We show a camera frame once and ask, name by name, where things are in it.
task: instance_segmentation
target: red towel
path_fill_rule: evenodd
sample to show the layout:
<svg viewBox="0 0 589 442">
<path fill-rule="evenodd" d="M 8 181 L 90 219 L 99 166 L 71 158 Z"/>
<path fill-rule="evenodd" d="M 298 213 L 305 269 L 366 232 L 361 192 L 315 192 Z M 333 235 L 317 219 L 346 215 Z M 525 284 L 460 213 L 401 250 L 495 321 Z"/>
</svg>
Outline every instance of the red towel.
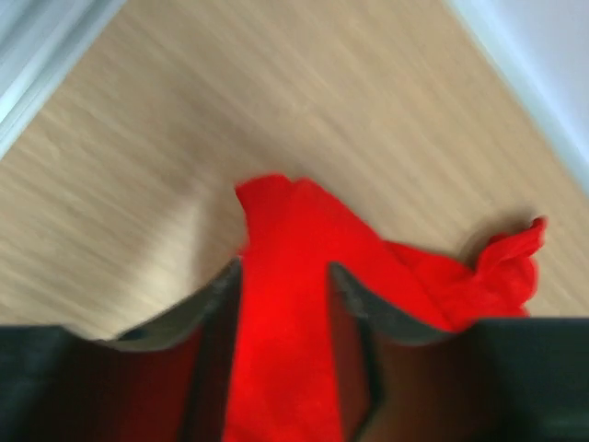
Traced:
<svg viewBox="0 0 589 442">
<path fill-rule="evenodd" d="M 492 238 L 476 270 L 386 242 L 311 180 L 272 175 L 237 187 L 248 224 L 243 296 L 225 442 L 340 442 L 328 317 L 328 264 L 439 329 L 524 316 L 536 290 L 530 256 L 545 221 Z"/>
</svg>

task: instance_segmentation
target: white wall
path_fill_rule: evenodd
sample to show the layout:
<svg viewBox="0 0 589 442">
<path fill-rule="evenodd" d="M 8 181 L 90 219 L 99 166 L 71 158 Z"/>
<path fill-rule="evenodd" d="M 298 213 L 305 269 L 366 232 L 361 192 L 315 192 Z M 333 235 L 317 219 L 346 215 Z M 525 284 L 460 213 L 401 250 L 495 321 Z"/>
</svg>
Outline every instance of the white wall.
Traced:
<svg viewBox="0 0 589 442">
<path fill-rule="evenodd" d="M 449 0 L 589 192 L 589 0 Z"/>
</svg>

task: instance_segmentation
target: wood grain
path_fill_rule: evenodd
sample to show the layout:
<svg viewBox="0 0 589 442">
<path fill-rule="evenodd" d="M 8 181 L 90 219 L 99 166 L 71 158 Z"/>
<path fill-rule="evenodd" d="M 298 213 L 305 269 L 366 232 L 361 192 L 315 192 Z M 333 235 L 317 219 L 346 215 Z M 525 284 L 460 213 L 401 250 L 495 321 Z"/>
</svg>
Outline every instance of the wood grain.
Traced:
<svg viewBox="0 0 589 442">
<path fill-rule="evenodd" d="M 589 205 L 441 1 L 130 0 L 0 162 L 0 319 L 154 315 L 244 239 L 232 184 L 276 169 L 465 259 L 546 214 L 530 307 L 589 311 Z"/>
</svg>

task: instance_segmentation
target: wooden surface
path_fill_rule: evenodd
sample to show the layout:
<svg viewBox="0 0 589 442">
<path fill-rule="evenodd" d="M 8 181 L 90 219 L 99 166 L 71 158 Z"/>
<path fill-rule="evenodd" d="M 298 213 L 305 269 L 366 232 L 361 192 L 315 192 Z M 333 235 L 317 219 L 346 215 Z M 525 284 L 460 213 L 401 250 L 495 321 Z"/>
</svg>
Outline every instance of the wooden surface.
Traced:
<svg viewBox="0 0 589 442">
<path fill-rule="evenodd" d="M 536 314 L 589 312 L 589 205 L 435 0 L 130 0 L 0 162 L 0 314 L 110 336 L 243 241 L 232 184 L 308 175 L 466 259 L 549 216 Z"/>
</svg>

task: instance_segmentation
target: crumpled red cloth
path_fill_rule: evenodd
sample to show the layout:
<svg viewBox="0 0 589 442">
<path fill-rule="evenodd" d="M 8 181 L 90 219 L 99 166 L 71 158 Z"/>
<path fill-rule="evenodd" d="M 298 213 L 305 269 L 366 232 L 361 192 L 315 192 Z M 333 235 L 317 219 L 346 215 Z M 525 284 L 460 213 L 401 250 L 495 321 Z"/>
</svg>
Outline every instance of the crumpled red cloth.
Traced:
<svg viewBox="0 0 589 442">
<path fill-rule="evenodd" d="M 475 270 L 382 240 L 308 179 L 282 175 L 237 186 L 248 244 L 229 386 L 225 442 L 340 442 L 328 316 L 328 264 L 339 262 L 386 301 L 439 329 L 481 317 L 525 316 L 543 218 L 499 235 Z"/>
</svg>

